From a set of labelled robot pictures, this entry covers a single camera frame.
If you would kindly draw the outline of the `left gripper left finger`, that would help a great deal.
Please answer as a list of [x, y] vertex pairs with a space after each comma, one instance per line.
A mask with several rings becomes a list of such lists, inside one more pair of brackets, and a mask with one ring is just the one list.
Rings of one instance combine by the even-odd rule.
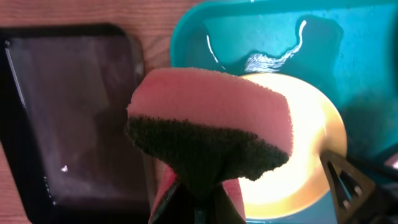
[[193, 196], [179, 181], [174, 181], [161, 196], [149, 224], [194, 224]]

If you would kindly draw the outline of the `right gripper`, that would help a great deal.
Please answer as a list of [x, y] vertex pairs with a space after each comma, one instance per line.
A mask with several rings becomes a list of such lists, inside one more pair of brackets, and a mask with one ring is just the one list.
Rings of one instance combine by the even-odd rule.
[[397, 146], [376, 157], [348, 156], [323, 151], [326, 174], [338, 224], [397, 223]]

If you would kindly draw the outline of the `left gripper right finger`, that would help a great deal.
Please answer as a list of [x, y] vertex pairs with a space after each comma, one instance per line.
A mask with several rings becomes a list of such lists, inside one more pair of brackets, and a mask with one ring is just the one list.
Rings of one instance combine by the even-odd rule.
[[213, 191], [213, 223], [246, 224], [239, 182], [223, 182]]

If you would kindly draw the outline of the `yellow-green rimmed plate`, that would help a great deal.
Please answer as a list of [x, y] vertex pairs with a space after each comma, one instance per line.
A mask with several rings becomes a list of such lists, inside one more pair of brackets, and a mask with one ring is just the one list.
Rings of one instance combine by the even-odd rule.
[[293, 126], [288, 163], [251, 182], [240, 179], [248, 223], [336, 223], [320, 153], [347, 155], [343, 120], [334, 104], [311, 84], [288, 75], [255, 73], [245, 79], [284, 95]]

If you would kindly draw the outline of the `pink green sponge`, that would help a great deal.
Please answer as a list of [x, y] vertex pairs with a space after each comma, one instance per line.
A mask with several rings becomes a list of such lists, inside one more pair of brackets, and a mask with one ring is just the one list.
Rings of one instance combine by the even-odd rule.
[[255, 181], [293, 151], [286, 97], [227, 73], [153, 70], [134, 90], [127, 117], [134, 147], [166, 165], [152, 210], [179, 181], [193, 196], [194, 223], [213, 223], [218, 185]]

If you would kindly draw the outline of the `teal plastic tray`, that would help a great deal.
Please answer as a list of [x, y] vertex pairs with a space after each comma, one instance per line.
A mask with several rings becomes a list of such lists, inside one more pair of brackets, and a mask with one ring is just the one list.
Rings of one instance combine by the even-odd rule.
[[335, 104], [350, 159], [382, 167], [397, 152], [397, 0], [207, 1], [172, 34], [173, 67], [301, 78]]

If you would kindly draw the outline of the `black plastic tray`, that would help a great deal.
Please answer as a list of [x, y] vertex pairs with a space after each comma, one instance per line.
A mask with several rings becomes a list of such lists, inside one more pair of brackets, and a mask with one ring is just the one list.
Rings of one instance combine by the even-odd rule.
[[32, 223], [147, 223], [147, 158], [127, 138], [144, 78], [113, 24], [1, 29], [1, 144]]

